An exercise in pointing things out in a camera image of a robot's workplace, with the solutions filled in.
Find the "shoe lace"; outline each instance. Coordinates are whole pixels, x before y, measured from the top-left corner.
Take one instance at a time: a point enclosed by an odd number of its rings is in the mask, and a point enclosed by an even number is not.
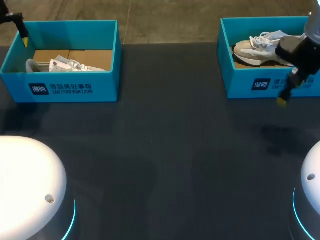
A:
[[[257,46],[267,47],[273,45],[275,42],[279,40],[269,40],[270,36],[265,37],[265,35],[269,34],[270,32],[263,32],[260,36],[252,37],[250,36],[250,43],[253,48],[257,48]]]

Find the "shoe box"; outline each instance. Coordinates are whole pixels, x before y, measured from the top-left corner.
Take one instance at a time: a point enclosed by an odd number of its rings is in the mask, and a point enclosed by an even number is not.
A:
[[[259,36],[263,32],[283,31],[300,36],[308,17],[238,17],[222,18],[217,41],[217,56],[228,99],[276,98],[285,87],[292,67],[266,62],[262,66],[247,66],[233,56],[232,46]],[[292,97],[320,97],[320,73],[292,90]]]
[[[16,103],[116,102],[121,67],[118,21],[25,22],[28,46],[15,36],[0,77]],[[26,61],[58,55],[104,72],[26,73]]]

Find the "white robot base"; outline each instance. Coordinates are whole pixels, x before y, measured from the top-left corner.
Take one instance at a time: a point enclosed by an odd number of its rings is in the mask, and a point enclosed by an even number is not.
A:
[[[1,240],[79,238],[65,168],[45,144],[0,136],[0,196]]]
[[[320,239],[320,142],[303,162],[291,204],[289,230],[292,239]]]

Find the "cardboard insert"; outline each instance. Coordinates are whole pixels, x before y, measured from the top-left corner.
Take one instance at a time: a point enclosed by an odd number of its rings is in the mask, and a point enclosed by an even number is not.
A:
[[[69,60],[75,60],[86,66],[111,70],[112,50],[36,50],[33,60],[36,62],[50,62],[58,55]]]

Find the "white shoe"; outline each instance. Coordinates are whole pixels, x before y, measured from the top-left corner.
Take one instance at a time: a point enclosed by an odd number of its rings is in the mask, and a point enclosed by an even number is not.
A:
[[[292,66],[287,61],[282,60],[276,55],[276,47],[280,39],[288,36],[282,31],[263,32],[260,36],[252,37],[249,40],[238,42],[233,48],[234,55],[248,65],[260,66],[268,61],[275,61],[282,65]],[[304,33],[301,36],[294,36],[305,39]]]
[[[56,59],[52,59],[50,62],[36,62],[33,59],[28,59],[25,63],[25,69],[27,73],[36,72],[98,72],[104,71],[104,69],[85,66],[75,60],[69,60],[62,56],[57,56]]]

